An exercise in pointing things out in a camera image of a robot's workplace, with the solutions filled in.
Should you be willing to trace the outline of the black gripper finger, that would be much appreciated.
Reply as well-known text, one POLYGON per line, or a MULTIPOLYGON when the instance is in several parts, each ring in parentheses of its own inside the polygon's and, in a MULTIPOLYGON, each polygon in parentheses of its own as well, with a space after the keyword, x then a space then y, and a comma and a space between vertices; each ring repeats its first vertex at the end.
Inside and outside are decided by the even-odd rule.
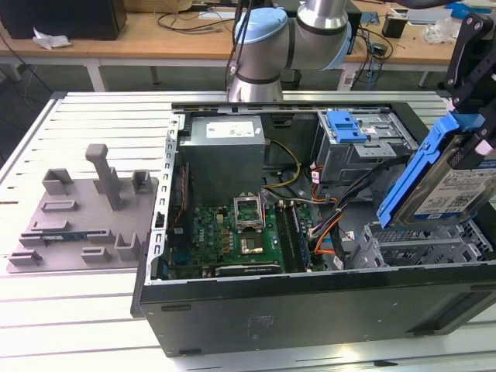
POLYGON ((461 23, 445 79, 445 88, 459 113, 477 112, 478 65, 483 58, 486 35, 487 16, 469 13, 461 23))
POLYGON ((472 100, 478 102, 478 112, 484 117, 474 150, 489 155, 495 149, 495 42, 470 75, 470 82, 474 88, 472 100))

